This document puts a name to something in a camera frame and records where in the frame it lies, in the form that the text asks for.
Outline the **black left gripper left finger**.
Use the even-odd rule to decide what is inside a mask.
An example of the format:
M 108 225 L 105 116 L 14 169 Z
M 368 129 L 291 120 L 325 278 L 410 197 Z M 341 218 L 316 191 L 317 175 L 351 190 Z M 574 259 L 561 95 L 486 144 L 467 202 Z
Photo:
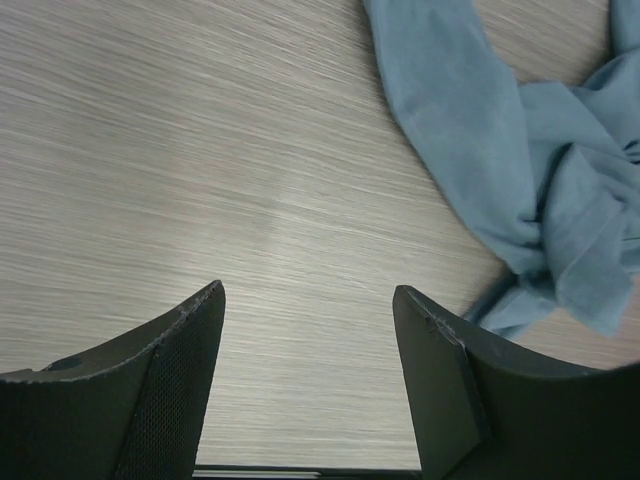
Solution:
M 2 478 L 191 478 L 224 315 L 214 281 L 96 347 L 2 373 Z

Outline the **blue-grey t shirt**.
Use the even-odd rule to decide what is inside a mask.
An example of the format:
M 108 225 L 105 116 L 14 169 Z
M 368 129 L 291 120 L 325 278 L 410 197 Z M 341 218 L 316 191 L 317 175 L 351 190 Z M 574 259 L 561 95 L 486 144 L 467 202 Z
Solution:
M 519 84 L 469 1 L 368 1 L 389 108 L 464 225 L 508 267 L 466 319 L 503 337 L 562 308 L 615 333 L 639 271 L 639 5 L 610 5 L 584 84 Z

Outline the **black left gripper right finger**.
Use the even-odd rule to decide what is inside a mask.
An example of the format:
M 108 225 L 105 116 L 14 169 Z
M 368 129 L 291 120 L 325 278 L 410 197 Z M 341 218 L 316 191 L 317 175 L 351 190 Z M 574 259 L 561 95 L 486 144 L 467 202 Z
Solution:
M 426 479 L 635 479 L 639 367 L 532 351 L 399 286 L 393 316 Z

